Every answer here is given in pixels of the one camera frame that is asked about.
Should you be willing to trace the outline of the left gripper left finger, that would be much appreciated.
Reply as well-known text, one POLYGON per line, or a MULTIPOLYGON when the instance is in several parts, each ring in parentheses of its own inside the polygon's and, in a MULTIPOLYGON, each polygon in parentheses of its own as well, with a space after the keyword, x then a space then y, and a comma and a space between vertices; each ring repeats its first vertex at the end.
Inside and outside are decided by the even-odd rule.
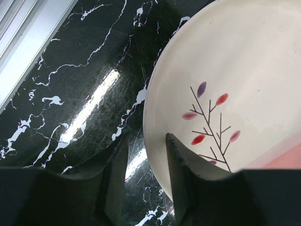
POLYGON ((0 169, 3 226, 118 226, 125 193, 128 138, 63 174, 40 168, 0 169))

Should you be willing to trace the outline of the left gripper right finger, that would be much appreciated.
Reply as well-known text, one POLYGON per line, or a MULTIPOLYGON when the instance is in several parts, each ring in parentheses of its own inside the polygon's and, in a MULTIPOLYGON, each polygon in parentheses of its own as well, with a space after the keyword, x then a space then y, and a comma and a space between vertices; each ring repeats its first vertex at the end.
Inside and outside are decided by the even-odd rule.
POLYGON ((178 226, 298 226, 301 172, 247 169, 231 173, 166 135, 178 226))

